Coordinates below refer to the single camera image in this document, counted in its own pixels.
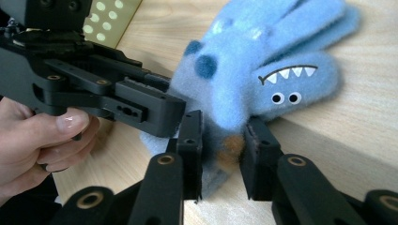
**googly eye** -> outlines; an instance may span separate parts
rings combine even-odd
[[[284,95],[282,93],[279,93],[279,92],[275,93],[272,96],[272,101],[273,101],[274,104],[280,105],[280,104],[282,104],[284,102]]]
[[[301,94],[299,92],[293,92],[292,94],[290,94],[289,96],[289,101],[290,103],[292,103],[293,105],[297,105],[301,102]]]

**finger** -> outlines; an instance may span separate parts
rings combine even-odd
[[[33,115],[33,111],[28,107],[7,97],[3,97],[0,101],[0,120],[2,122],[24,120]]]
[[[12,197],[21,194],[41,184],[49,174],[49,172],[43,171],[39,165],[35,165],[11,182],[0,186],[0,193],[4,197]]]
[[[100,120],[96,117],[93,117],[90,125],[78,142],[70,141],[57,146],[41,149],[40,155],[38,157],[38,164],[52,164],[75,155],[84,149],[92,139],[94,139],[99,127]]]
[[[85,160],[87,156],[90,154],[90,151],[93,149],[93,147],[96,144],[96,139],[91,140],[91,142],[84,148],[82,149],[79,153],[67,157],[61,161],[57,161],[53,164],[47,165],[45,168],[46,171],[48,172],[60,172],[65,170],[66,168],[69,168],[73,165],[78,164],[79,162]]]
[[[89,123],[88,114],[69,108],[61,116],[37,114],[16,123],[0,135],[3,149],[10,149],[18,156],[51,143],[61,143],[80,133]]]

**fingernail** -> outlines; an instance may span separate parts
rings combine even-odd
[[[60,132],[69,133],[79,131],[76,129],[85,128],[89,121],[87,113],[76,109],[68,109],[67,113],[56,119],[56,125]]]

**metal bolt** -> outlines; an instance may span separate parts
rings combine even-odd
[[[93,191],[80,197],[76,205],[81,209],[89,209],[97,206],[103,200],[103,194],[100,191]]]

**embroidered mouth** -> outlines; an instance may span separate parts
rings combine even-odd
[[[278,70],[275,70],[268,75],[262,77],[258,76],[260,82],[265,85],[268,83],[277,83],[278,81],[283,81],[289,79],[291,76],[302,77],[307,76],[311,77],[314,75],[315,71],[318,67],[314,66],[293,66],[293,67],[284,67]]]

